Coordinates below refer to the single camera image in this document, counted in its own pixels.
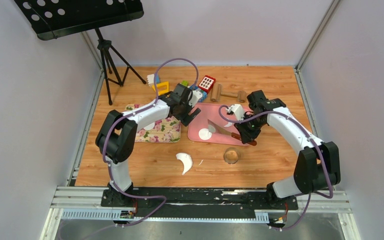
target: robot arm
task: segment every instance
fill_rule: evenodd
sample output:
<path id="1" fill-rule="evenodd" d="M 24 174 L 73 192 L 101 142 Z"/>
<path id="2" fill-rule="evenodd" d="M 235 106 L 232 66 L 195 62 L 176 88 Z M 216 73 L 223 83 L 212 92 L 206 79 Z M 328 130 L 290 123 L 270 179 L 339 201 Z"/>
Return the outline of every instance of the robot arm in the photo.
<path id="1" fill-rule="evenodd" d="M 280 99 L 269 100 L 261 90 L 252 92 L 247 99 L 253 113 L 247 113 L 240 104 L 234 104 L 227 109 L 227 114 L 235 115 L 238 121 L 244 121 L 262 112 L 273 113 L 255 117 L 250 121 L 235 123 L 234 126 L 239 131 L 242 143 L 245 144 L 257 138 L 261 132 L 260 128 L 267 124 L 275 128 L 298 155 L 293 176 L 267 185 L 269 202 L 281 201 L 289 196 L 308 194 L 328 187 L 321 163 L 317 163 L 320 157 L 310 139 L 314 140 L 321 149 L 330 183 L 336 185 L 341 181 L 339 150 L 336 144 L 323 142 L 298 121 L 296 122 L 300 127 L 293 123 L 290 119 L 296 119 Z"/>
<path id="2" fill-rule="evenodd" d="M 111 163 L 112 179 L 122 191 L 125 192 L 133 188 L 129 175 L 128 157 L 133 151 L 136 133 L 155 121 L 171 116 L 174 116 L 184 126 L 187 126 L 201 112 L 197 108 L 192 114 L 189 114 L 201 97 L 202 93 L 199 91 L 191 90 L 178 84 L 173 92 L 160 95 L 157 102 L 152 101 L 134 111 L 118 112 L 112 110 L 109 112 L 95 140 L 95 144 L 99 147 L 101 154 L 105 139 L 113 123 L 122 116 L 132 112 L 136 113 L 123 119 L 115 127 L 115 129 L 122 129 L 122 131 L 120 134 L 115 133 L 114 130 L 112 131 L 106 148 L 105 158 L 107 162 Z M 116 189 L 114 182 L 109 184 Z"/>

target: yellow toy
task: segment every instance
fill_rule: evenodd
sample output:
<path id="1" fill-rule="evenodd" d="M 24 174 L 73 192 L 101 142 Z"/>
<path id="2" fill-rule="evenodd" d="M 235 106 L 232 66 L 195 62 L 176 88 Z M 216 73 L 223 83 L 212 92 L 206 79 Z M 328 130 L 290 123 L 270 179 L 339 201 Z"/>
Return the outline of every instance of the yellow toy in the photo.
<path id="1" fill-rule="evenodd" d="M 169 82 L 168 81 L 158 83 L 156 85 L 156 88 L 158 89 L 158 95 L 166 94 L 166 93 L 170 92 Z"/>

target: knife handle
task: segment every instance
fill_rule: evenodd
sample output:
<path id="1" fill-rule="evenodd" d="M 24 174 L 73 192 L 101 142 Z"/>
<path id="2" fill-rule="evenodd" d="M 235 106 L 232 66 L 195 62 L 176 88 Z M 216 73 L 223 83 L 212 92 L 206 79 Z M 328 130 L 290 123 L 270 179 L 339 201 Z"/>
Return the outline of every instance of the knife handle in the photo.
<path id="1" fill-rule="evenodd" d="M 237 133 L 234 133 L 234 132 L 231 133 L 231 137 L 234 138 L 234 139 L 237 139 L 237 140 L 239 140 L 239 141 L 242 140 L 242 139 L 241 139 L 241 136 L 240 136 L 239 134 L 237 134 Z M 254 140 L 254 141 L 250 141 L 250 142 L 248 142 L 248 144 L 251 145 L 251 146 L 256 146 L 256 145 L 257 145 L 257 142 Z"/>

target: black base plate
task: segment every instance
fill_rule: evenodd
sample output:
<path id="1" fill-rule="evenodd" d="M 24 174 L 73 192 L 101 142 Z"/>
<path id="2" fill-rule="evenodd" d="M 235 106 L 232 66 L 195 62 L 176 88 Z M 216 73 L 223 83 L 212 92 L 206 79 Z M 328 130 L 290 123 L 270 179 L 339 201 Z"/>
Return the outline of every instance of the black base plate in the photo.
<path id="1" fill-rule="evenodd" d="M 255 218 L 254 210 L 285 210 L 284 202 L 277 204 L 266 202 L 264 188 L 135 187 L 127 191 L 137 196 L 166 196 L 166 204 L 152 215 L 161 218 L 248 219 Z M 102 198 L 101 205 L 135 206 L 134 199 L 123 196 L 121 200 L 120 195 L 122 194 L 110 187 L 104 191 L 105 199 Z M 162 199 L 138 199 L 135 216 L 146 216 L 161 202 Z M 290 197 L 285 202 L 289 210 L 298 209 L 295 197 Z"/>

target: metal frame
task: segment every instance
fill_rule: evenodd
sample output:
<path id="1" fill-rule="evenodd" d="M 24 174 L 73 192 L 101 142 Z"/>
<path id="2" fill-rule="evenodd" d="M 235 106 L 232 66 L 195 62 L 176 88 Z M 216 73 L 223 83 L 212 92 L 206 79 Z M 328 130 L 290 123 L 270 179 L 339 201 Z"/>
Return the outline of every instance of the metal frame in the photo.
<path id="1" fill-rule="evenodd" d="M 319 40 L 319 37 L 322 35 L 327 24 L 331 20 L 333 14 L 335 13 L 335 10 L 337 9 L 340 2 L 341 2 L 341 0 L 332 0 L 329 8 L 327 9 L 326 13 L 324 14 L 323 18 L 321 19 L 320 24 L 318 25 L 316 31 L 314 32 L 314 35 L 312 36 L 310 42 L 308 43 L 307 47 L 305 48 L 304 53 L 302 54 L 301 58 L 299 59 L 298 64 L 295 66 L 295 69 L 300 70 L 304 66 L 308 56 L 312 52 L 314 46 L 316 45 L 317 41 Z"/>
<path id="2" fill-rule="evenodd" d="M 333 13 L 337 9 L 341 0 L 332 0 L 329 9 L 326 11 L 320 25 L 311 38 L 308 46 L 306 47 L 299 63 L 295 66 L 295 77 L 301 92 L 302 100 L 304 102 L 305 110 L 308 115 L 308 120 L 311 125 L 313 133 L 317 134 L 317 123 L 314 119 L 312 107 L 307 99 L 307 89 L 303 83 L 303 77 L 301 75 L 301 68 L 305 64 L 308 56 L 312 52 L 317 40 L 326 28 L 327 23 L 331 19 Z M 90 40 L 87 32 L 82 33 L 83 39 L 88 44 L 89 50 L 95 61 L 99 65 L 102 73 L 102 66 L 94 50 L 92 41 Z M 95 112 L 95 108 L 98 102 L 99 92 L 103 83 L 103 74 L 99 78 L 99 82 L 96 87 L 93 103 L 90 107 L 90 112 L 86 121 L 86 125 L 81 137 L 78 152 L 75 157 L 73 171 L 70 175 L 70 179 L 76 179 L 77 171 L 79 169 L 80 160 L 83 155 L 83 150 L 86 143 L 86 138 L 89 133 L 92 117 Z M 61 220 L 64 219 L 94 219 L 94 220 L 114 220 L 117 219 L 121 211 L 132 211 L 131 207 L 102 207 L 101 197 L 106 187 L 57 187 L 52 204 L 49 209 L 49 213 L 42 230 L 41 240 L 53 240 L 56 237 L 58 227 Z M 299 196 L 296 198 L 298 203 L 298 210 L 290 210 L 291 213 L 300 213 L 307 203 L 307 196 Z M 217 223 L 263 223 L 266 220 L 266 216 L 269 214 L 281 213 L 283 210 L 255 210 L 255 218 L 248 219 L 192 219 L 192 218 L 160 218 L 150 217 L 147 221 L 159 221 L 159 222 L 217 222 Z M 345 191 L 334 191 L 334 197 L 327 199 L 319 195 L 313 194 L 307 210 L 308 213 L 334 213 L 338 214 L 338 218 L 341 222 L 342 232 L 346 240 L 359 240 L 360 234 L 356 226 L 353 212 L 351 210 L 350 203 L 348 201 Z"/>

